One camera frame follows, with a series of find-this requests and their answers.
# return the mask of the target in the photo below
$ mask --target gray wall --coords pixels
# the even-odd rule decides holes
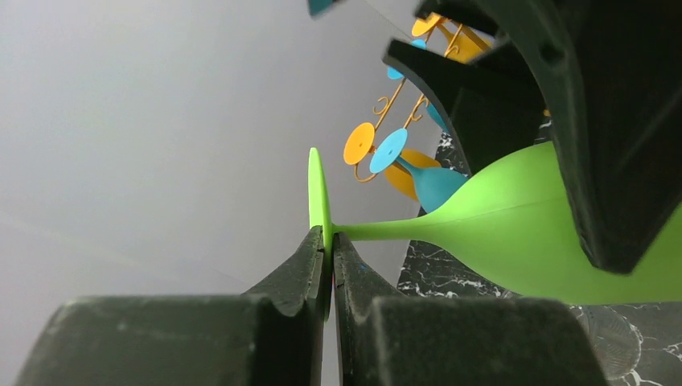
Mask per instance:
[[[341,158],[395,88],[380,61],[391,36],[405,37],[361,1],[317,22],[304,0],[0,2],[0,384],[69,298],[262,279],[306,234],[312,146],[336,222],[415,216]],[[407,87],[379,141],[417,97]],[[411,134],[435,151],[428,118]],[[395,283],[406,245],[357,248]],[[335,355],[329,323],[324,384]]]

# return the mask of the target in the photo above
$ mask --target clear glass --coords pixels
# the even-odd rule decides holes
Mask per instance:
[[[642,337],[636,327],[608,306],[575,306],[571,311],[585,328],[608,380],[635,370],[642,355]]]

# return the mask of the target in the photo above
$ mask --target black marble countertop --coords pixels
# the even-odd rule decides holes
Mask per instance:
[[[538,142],[546,140],[550,129],[551,121],[540,127]],[[442,135],[436,159],[443,166],[467,173],[467,170],[464,170],[462,152],[453,146],[446,134]],[[447,251],[421,241],[410,243],[397,288],[404,294],[422,297],[514,296],[503,287],[473,272]],[[602,320],[602,326],[610,329],[611,335],[614,334],[613,331],[617,331],[616,351],[611,352],[611,359],[615,356],[618,362],[620,355],[623,361],[627,361],[627,366],[622,367],[621,372],[614,372],[608,376],[609,371],[603,363],[611,384],[682,385],[682,303],[609,305],[574,309],[577,311],[576,315],[581,316],[583,310],[597,315],[598,319],[603,319],[606,315],[610,320],[606,322]],[[619,325],[616,328],[609,325],[610,322]],[[600,344],[598,341],[604,338],[597,335],[597,338],[593,339],[594,349],[599,357],[599,350],[602,347],[597,347]],[[614,354],[625,346],[627,352]]]

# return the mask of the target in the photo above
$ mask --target blue disc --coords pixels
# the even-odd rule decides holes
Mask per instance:
[[[369,163],[369,171],[381,173],[401,156],[407,143],[407,129],[398,129],[389,134],[379,148],[376,149]]]
[[[422,39],[415,39],[410,42],[410,44],[412,44],[414,47],[421,48],[422,50],[426,49],[426,42]],[[388,68],[388,73],[386,75],[390,80],[403,79],[403,74],[393,67]]]
[[[433,103],[429,103],[429,105],[426,106],[426,112],[429,113],[429,117],[431,117],[431,119],[433,119],[433,121],[436,122],[443,131],[446,133],[448,132],[446,123],[443,121],[443,118],[441,118],[441,114],[438,113],[436,106],[434,106]]]
[[[318,16],[333,5],[334,0],[308,0],[308,13],[310,16]]]
[[[403,74],[401,74],[401,72],[399,72],[398,70],[396,70],[396,69],[393,68],[393,67],[389,67],[389,68],[388,68],[388,72],[386,73],[386,75],[388,76],[388,78],[389,78],[390,80],[399,80],[399,79],[403,79]]]

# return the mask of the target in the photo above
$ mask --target green silicone wine glass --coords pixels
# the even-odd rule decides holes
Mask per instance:
[[[351,240],[421,240],[524,296],[581,305],[682,301],[682,211],[673,213],[632,274],[594,268],[578,241],[551,142],[492,163],[439,209],[414,219],[333,224],[316,149],[308,191],[310,226],[322,225],[327,258],[335,232]]]

